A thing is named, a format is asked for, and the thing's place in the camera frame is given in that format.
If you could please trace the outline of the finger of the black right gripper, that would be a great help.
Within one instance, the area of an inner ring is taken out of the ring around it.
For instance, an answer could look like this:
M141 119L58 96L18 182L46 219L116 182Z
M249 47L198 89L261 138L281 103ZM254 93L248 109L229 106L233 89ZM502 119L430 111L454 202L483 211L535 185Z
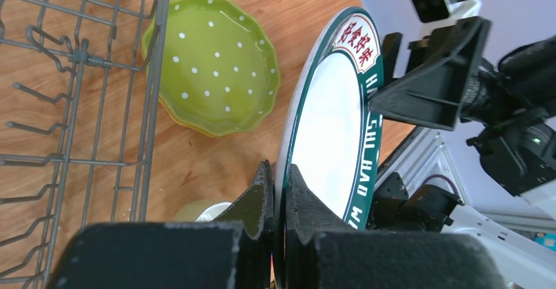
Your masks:
M402 33L394 32L387 34L382 41L384 83L391 83L394 80L393 73L402 38Z

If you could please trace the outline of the teal rimmed plate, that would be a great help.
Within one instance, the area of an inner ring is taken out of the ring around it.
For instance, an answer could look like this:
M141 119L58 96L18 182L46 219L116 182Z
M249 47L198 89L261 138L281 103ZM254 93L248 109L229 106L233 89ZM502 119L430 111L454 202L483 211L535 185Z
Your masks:
M304 64L277 159L273 264L278 288L286 286L285 194L293 166L327 210L350 229L365 229L383 124L369 102L383 85L380 39L371 15L361 7L336 13Z

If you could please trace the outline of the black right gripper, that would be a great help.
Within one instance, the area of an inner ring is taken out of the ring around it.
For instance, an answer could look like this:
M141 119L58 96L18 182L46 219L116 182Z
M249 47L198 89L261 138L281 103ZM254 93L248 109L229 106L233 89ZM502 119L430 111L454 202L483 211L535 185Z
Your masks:
M404 76L375 93L368 108L385 118L452 131L481 123L466 140L483 170L513 196L555 179L555 38L512 50L497 66L482 59L491 21L464 18L410 44ZM468 88L472 98L465 101Z

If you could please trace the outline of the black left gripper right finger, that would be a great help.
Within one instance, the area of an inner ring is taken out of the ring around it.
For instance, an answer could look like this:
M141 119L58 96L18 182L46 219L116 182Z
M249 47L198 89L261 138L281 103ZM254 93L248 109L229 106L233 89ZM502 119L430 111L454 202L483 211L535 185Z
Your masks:
M291 166L284 192L285 288L503 288L486 248L466 235L360 231Z

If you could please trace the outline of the grey wire dish rack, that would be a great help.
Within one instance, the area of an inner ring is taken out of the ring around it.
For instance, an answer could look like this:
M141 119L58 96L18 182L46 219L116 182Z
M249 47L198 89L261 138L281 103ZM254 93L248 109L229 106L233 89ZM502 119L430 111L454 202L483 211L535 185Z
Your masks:
M1 287L146 219L170 0L1 0Z

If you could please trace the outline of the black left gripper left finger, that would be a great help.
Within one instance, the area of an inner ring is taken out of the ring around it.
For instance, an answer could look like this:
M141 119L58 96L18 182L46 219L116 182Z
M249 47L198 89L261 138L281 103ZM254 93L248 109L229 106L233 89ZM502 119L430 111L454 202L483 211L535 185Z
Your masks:
M76 233L48 288L268 288L272 169L209 222L96 223Z

